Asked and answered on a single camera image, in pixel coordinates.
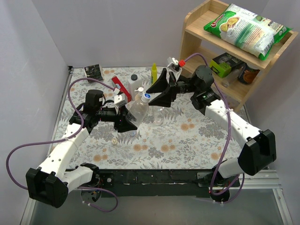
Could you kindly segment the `clear plastic bottle large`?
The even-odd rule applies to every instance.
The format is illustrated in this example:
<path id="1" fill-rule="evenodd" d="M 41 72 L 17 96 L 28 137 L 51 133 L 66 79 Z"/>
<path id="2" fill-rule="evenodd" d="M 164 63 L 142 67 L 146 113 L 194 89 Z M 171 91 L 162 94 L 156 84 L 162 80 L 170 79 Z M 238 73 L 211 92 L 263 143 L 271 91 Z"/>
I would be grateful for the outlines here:
<path id="1" fill-rule="evenodd" d="M 144 99 L 143 96 L 140 100 L 135 101 L 126 116 L 127 121 L 131 122 L 136 127 L 139 127 L 144 117 L 148 113 L 149 101 Z"/>

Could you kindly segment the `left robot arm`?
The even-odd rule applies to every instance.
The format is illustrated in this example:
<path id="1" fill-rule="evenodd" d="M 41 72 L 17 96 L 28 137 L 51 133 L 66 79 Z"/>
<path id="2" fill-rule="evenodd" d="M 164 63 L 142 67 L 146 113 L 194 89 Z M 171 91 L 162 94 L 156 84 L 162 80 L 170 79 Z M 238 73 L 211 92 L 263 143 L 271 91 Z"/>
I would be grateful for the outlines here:
<path id="1" fill-rule="evenodd" d="M 114 123 L 114 129 L 119 133 L 137 129 L 126 119 L 128 100 L 124 93 L 116 90 L 111 100 L 112 108 L 104 106 L 103 97 L 102 91 L 89 90 L 85 102 L 75 108 L 62 141 L 38 168 L 27 171 L 25 177 L 31 199 L 59 208 L 74 189 L 80 186 L 94 188 L 100 183 L 96 165 L 83 163 L 70 172 L 66 171 L 77 149 L 101 121 Z"/>

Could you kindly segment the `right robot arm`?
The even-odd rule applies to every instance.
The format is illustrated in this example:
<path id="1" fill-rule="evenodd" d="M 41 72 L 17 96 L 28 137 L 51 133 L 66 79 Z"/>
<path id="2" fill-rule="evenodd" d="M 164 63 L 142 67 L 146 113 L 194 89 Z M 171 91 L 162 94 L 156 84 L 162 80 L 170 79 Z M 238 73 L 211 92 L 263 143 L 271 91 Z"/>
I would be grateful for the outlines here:
<path id="1" fill-rule="evenodd" d="M 163 69 L 158 80 L 146 92 L 157 93 L 158 96 L 149 104 L 161 107 L 170 107 L 177 94 L 192 93 L 190 100 L 193 107 L 214 120 L 239 144 L 241 153 L 238 157 L 224 160 L 213 169 L 211 180 L 215 185 L 223 186 L 230 177 L 241 173 L 255 175 L 274 162 L 277 158 L 276 141 L 269 129 L 262 131 L 230 111 L 211 88 L 213 83 L 212 70 L 205 65 L 200 65 L 190 78 L 176 78 L 172 71 Z"/>

